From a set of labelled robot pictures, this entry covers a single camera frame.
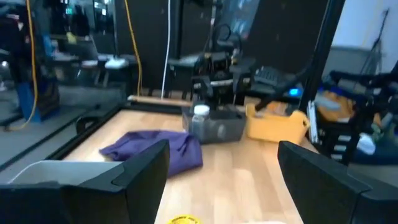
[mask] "white cable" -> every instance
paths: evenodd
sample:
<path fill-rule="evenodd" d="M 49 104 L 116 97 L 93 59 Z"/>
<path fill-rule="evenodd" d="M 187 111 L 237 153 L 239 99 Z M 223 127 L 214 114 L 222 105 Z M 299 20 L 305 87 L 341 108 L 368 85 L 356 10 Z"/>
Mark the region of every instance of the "white cable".
<path fill-rule="evenodd" d="M 167 50 L 166 50 L 166 58 L 164 60 L 162 96 L 161 96 L 162 99 L 164 95 L 164 85 L 166 82 L 166 73 L 167 73 L 167 61 L 169 60 L 169 50 L 170 50 L 170 29 L 171 29 L 170 14 L 171 14 L 171 0 L 169 0 L 169 3 L 167 4 Z"/>

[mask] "round yellow label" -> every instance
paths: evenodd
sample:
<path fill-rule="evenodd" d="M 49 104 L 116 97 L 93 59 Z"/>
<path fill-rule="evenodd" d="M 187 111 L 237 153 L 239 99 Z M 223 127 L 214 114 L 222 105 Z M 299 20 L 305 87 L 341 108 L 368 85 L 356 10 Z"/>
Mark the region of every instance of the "round yellow label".
<path fill-rule="evenodd" d="M 200 224 L 200 221 L 190 215 L 180 215 L 173 218 L 168 224 Z"/>

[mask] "wooden table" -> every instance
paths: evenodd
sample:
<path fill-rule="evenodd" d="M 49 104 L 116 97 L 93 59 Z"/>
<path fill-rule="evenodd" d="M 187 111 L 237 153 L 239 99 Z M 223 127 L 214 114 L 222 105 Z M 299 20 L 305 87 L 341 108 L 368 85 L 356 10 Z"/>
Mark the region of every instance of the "wooden table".
<path fill-rule="evenodd" d="M 183 131 L 180 116 L 121 111 L 64 160 L 105 161 L 99 149 L 142 127 Z M 303 146 L 313 149 L 308 141 Z M 202 150 L 201 169 L 167 181 L 156 223 L 186 214 L 203 224 L 302 223 L 279 168 L 276 143 L 243 136 L 240 142 L 207 145 Z"/>

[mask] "purple cloth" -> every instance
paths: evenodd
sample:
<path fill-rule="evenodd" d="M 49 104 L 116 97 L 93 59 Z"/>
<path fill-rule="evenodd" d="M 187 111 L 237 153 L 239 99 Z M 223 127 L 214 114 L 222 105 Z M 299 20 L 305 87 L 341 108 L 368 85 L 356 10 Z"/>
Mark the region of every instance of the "purple cloth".
<path fill-rule="evenodd" d="M 199 140 L 191 134 L 173 131 L 129 132 L 99 152 L 114 161 L 126 161 L 163 139 L 170 144 L 169 177 L 203 165 Z"/>

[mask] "yellow bin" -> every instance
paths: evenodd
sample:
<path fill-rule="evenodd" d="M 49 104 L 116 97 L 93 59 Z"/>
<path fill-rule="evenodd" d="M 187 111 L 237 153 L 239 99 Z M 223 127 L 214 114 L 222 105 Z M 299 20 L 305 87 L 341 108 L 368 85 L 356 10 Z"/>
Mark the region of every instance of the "yellow bin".
<path fill-rule="evenodd" d="M 300 144 L 310 127 L 310 121 L 301 111 L 294 111 L 290 116 L 264 114 L 260 118 L 256 116 L 254 104 L 248 104 L 246 116 L 246 134 L 253 139 Z"/>

